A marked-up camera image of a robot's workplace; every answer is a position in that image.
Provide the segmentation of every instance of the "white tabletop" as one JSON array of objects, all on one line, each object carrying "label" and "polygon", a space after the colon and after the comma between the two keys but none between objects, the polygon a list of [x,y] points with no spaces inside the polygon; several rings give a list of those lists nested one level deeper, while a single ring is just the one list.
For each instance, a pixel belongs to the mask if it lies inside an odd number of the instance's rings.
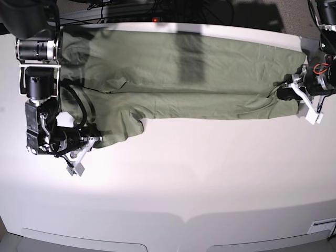
[{"label": "white tabletop", "polygon": [[197,252],[303,235],[336,217],[336,96],[315,126],[295,115],[146,120],[142,135],[93,150],[83,176],[71,177],[63,160],[27,152],[12,35],[0,36],[0,55],[0,215],[10,233]]}]

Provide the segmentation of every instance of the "olive green fabric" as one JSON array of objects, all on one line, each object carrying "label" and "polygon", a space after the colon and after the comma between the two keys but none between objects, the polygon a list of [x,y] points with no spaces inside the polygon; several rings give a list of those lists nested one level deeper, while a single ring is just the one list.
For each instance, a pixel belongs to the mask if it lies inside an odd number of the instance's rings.
[{"label": "olive green fabric", "polygon": [[[141,119],[270,119],[296,114],[272,92],[303,53],[198,34],[111,30],[64,32],[61,78],[74,81],[97,148],[141,134]],[[62,109],[81,112],[62,90]]]}]

